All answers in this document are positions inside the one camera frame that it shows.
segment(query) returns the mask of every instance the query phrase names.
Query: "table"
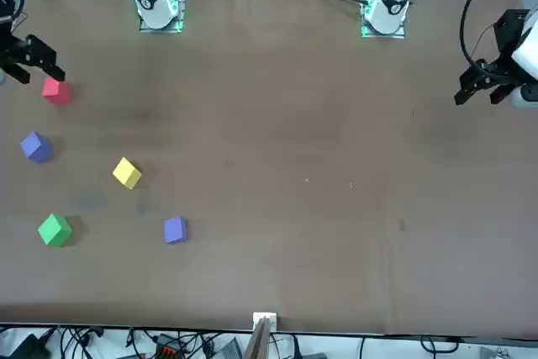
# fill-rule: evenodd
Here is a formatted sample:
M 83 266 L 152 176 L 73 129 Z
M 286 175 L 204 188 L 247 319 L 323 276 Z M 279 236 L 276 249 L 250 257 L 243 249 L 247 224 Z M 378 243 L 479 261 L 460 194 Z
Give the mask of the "table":
M 538 113 L 455 107 L 465 0 L 413 1 L 402 41 L 362 39 L 340 0 L 187 0 L 176 36 L 139 34 L 130 0 L 28 0 L 18 32 L 75 99 L 38 71 L 0 94 L 3 320 L 536 337 Z M 475 0 L 468 47 L 519 5 Z M 30 130 L 53 161 L 24 159 Z M 166 245 L 178 215 L 190 240 Z

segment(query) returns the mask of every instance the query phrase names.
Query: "small blue block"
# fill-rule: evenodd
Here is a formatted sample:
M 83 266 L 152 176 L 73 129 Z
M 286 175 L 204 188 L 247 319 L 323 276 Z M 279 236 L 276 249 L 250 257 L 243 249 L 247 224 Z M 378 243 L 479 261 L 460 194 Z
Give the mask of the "small blue block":
M 20 142 L 24 155 L 36 163 L 44 163 L 52 157 L 52 145 L 49 140 L 33 131 Z
M 165 242 L 176 244 L 187 241 L 187 220 L 182 217 L 165 220 Z

